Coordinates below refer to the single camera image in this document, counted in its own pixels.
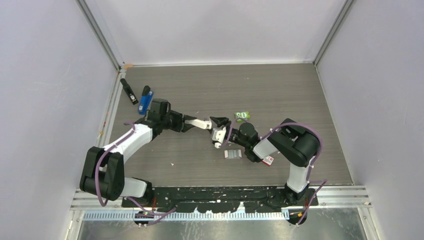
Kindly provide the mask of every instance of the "gray wood tabletop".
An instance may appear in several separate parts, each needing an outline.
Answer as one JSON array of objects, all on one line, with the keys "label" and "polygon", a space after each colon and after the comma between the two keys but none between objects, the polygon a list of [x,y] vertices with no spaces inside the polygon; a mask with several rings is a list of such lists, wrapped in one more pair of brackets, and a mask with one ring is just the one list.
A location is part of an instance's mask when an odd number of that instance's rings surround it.
[{"label": "gray wood tabletop", "polygon": [[[127,82],[140,98],[149,85],[154,98],[166,99],[173,110],[199,119],[228,117],[249,111],[259,135],[290,118],[308,124],[324,140],[324,148],[311,180],[351,184],[352,180],[312,64],[255,64],[208,66],[133,67]],[[129,130],[124,122],[141,117],[123,92],[113,123],[111,141]],[[231,144],[212,145],[206,130],[186,133],[165,130],[125,163],[125,176],[148,180],[154,186],[259,186],[284,185],[289,162],[274,154],[271,166],[253,163],[245,156],[224,159],[224,150],[242,149]]]}]

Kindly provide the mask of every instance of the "white label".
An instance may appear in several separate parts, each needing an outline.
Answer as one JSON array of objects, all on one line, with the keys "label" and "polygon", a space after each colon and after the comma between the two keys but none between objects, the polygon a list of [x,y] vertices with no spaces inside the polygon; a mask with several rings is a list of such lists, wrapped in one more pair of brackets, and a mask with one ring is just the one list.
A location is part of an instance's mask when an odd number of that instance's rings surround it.
[{"label": "white label", "polygon": [[274,158],[271,156],[267,156],[264,159],[262,159],[262,162],[268,166],[271,166],[273,164]]}]

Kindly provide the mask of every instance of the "metal corner post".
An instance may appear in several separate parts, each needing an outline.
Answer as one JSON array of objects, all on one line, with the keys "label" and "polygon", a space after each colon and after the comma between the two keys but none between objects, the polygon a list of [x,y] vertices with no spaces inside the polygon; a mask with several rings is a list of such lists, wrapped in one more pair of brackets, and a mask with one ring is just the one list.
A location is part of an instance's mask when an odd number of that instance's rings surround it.
[{"label": "metal corner post", "polygon": [[335,22],[332,25],[330,31],[327,34],[327,37],[325,37],[324,42],[322,43],[321,48],[318,51],[318,54],[316,55],[315,60],[313,61],[313,65],[317,66],[320,60],[323,58],[324,53],[326,52],[327,48],[329,47],[331,41],[333,40],[334,36],[336,35],[337,31],[339,30],[340,26],[342,25],[343,21],[346,19],[346,16],[348,15],[350,9],[352,8],[354,2],[356,0],[346,0],[343,4],[343,7],[341,8],[340,12],[338,13],[337,17],[335,18]]},{"label": "metal corner post", "polygon": [[105,38],[105,35],[102,33],[102,30],[99,27],[99,24],[96,22],[96,19],[93,16],[93,13],[90,11],[89,6],[86,3],[86,0],[75,0],[78,4],[79,8],[81,9],[81,12],[84,14],[85,18],[87,19],[88,24],[91,26],[91,29],[93,30],[95,36],[97,37],[98,41],[100,42],[102,48],[106,52],[106,55],[109,57],[110,61],[112,62],[113,66],[116,70],[120,69],[120,64],[114,55],[111,46],[108,44],[108,41]]}]

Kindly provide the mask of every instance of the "blue marker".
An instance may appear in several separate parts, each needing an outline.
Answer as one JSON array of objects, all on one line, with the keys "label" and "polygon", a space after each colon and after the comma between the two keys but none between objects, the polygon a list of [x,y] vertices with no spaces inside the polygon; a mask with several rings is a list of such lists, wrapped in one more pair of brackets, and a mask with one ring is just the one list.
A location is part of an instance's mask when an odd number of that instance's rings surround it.
[{"label": "blue marker", "polygon": [[138,106],[138,113],[145,115],[147,108],[149,107],[150,101],[153,97],[153,91],[150,90],[149,86],[144,86],[143,93],[141,94],[140,105]]}]

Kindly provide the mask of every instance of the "reflective metal surface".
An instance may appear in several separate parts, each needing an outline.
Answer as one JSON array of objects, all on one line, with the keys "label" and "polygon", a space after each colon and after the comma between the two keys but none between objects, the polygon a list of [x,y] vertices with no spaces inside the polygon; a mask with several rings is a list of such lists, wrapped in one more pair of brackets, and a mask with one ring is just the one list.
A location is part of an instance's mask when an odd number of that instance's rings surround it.
[{"label": "reflective metal surface", "polygon": [[130,221],[84,221],[79,240],[363,240],[357,208],[310,209],[299,228],[285,220],[162,222],[138,228]]}]

